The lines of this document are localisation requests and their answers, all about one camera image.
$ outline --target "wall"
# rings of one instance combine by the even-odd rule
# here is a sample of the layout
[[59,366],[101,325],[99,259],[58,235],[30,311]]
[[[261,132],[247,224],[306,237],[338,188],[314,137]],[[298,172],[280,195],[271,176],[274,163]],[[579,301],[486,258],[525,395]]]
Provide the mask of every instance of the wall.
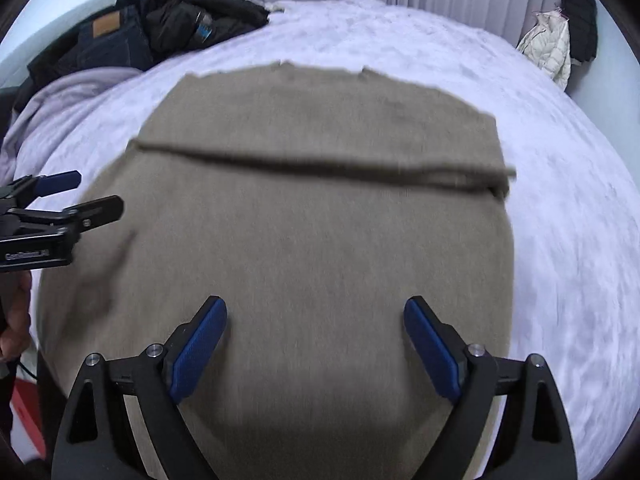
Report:
[[640,189],[640,63],[607,9],[596,3],[596,59],[572,66],[566,92],[609,139]]

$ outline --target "black jacket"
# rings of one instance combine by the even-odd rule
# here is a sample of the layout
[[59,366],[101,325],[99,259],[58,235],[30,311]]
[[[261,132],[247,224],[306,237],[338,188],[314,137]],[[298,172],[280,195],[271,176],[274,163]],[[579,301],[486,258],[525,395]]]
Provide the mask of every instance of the black jacket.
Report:
[[150,63],[137,66],[141,70],[171,54],[207,48],[263,27],[269,15],[266,9],[247,0],[117,0],[113,6],[70,28],[28,64],[30,76],[20,86],[14,109],[22,111],[29,99],[46,85],[84,68],[77,56],[78,35],[83,25],[132,8],[140,17],[145,47],[150,51]]
[[562,13],[569,19],[571,57],[591,61],[598,49],[595,0],[561,0]]

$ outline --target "beige cloth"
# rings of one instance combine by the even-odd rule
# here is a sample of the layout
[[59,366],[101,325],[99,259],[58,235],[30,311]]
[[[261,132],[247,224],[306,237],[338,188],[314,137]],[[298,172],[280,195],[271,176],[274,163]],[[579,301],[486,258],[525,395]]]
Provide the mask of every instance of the beige cloth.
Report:
[[44,356],[68,392],[90,352],[138,354],[219,295],[228,328],[180,410],[222,480],[410,478],[450,405],[402,308],[421,294],[506,352],[510,174],[494,118],[436,89],[288,64],[186,76],[87,193],[119,194],[122,220],[44,272]]

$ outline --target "finger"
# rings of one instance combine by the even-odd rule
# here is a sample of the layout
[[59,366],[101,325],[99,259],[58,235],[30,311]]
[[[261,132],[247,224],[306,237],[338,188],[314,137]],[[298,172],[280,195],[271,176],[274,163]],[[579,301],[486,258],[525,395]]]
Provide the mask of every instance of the finger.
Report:
[[18,289],[14,295],[14,302],[6,313],[6,323],[15,333],[27,335],[31,326],[29,303],[31,293]]
[[0,352],[3,361],[12,361],[20,357],[31,344],[31,337],[14,332],[11,328],[6,329],[0,336]]
[[31,275],[30,270],[24,270],[20,273],[20,277],[18,278],[18,288],[20,290],[24,290],[29,292],[31,290],[31,286],[33,285],[33,277]]

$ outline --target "white bedsheet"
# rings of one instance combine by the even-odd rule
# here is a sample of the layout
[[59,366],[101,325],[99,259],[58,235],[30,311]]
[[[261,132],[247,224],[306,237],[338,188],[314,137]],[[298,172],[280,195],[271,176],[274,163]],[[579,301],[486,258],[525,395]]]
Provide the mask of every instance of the white bedsheet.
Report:
[[[15,125],[0,155],[5,177],[12,170],[15,176],[79,170],[78,190],[32,207],[77,202],[187,72],[277,60],[353,71],[369,66],[457,95],[497,118],[505,159],[518,171],[507,201],[516,256],[510,357],[547,358],[579,477],[590,479],[640,406],[640,195],[619,156],[574,102],[501,38],[377,0],[284,6],[262,30],[143,75],[99,69],[94,86],[75,76],[53,83],[43,92],[68,106],[47,115],[44,100],[42,110],[31,110],[32,121],[41,121],[37,128]],[[112,72],[105,78],[104,71]]]

